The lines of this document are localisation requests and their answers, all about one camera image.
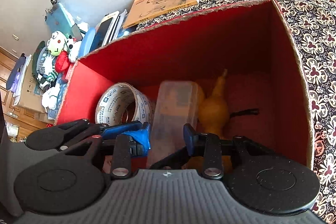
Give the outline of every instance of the white plush toy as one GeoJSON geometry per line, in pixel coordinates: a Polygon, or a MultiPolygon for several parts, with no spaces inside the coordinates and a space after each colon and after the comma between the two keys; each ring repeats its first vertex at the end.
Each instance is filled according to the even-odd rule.
{"type": "Polygon", "coordinates": [[[69,53],[69,60],[71,63],[75,63],[78,57],[79,48],[81,47],[82,41],[75,41],[71,35],[64,45],[64,50],[69,53]]]}

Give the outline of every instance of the yellow gourd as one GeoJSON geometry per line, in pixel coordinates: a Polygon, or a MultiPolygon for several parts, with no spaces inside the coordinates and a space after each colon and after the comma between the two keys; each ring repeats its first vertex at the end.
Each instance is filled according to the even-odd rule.
{"type": "MultiPolygon", "coordinates": [[[[230,113],[224,98],[224,88],[226,83],[227,70],[218,77],[212,94],[199,102],[198,119],[204,128],[204,133],[213,133],[223,138],[222,129],[230,119],[230,113]]],[[[229,156],[222,157],[224,170],[232,169],[229,156]]],[[[188,162],[189,169],[201,170],[203,164],[202,157],[191,158],[188,162]]]]}

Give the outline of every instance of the brown cardboard box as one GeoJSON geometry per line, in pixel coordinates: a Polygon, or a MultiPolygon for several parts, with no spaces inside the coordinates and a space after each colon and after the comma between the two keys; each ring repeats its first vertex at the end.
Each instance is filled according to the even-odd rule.
{"type": "Polygon", "coordinates": [[[48,113],[35,113],[35,119],[39,120],[41,122],[46,122],[46,123],[50,123],[50,124],[55,124],[55,120],[49,120],[48,119],[48,113]]]}
{"type": "Polygon", "coordinates": [[[32,76],[32,61],[30,61],[25,73],[21,96],[17,106],[45,113],[45,109],[42,106],[41,101],[42,90],[32,76]]]}

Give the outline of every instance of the red fabric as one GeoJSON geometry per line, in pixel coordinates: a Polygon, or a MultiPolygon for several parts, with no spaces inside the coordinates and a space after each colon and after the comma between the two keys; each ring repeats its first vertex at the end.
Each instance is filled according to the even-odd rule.
{"type": "Polygon", "coordinates": [[[163,80],[196,81],[209,94],[227,68],[230,112],[259,108],[260,114],[232,118],[225,135],[245,135],[305,164],[309,131],[301,77],[273,3],[227,6],[168,23],[81,58],[58,123],[93,122],[99,98],[116,82],[128,82],[154,101],[163,80]]]}
{"type": "Polygon", "coordinates": [[[61,51],[55,63],[56,72],[58,73],[64,72],[64,74],[66,74],[69,66],[70,66],[70,60],[68,58],[68,53],[66,51],[61,51]]]}

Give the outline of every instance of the red plush heart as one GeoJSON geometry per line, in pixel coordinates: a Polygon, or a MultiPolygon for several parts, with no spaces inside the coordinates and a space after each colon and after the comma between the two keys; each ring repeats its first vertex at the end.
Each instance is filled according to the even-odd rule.
{"type": "Polygon", "coordinates": [[[65,70],[67,70],[70,66],[71,62],[68,58],[68,53],[66,51],[61,51],[59,56],[56,59],[55,63],[55,70],[58,73],[61,73],[65,70]]]}

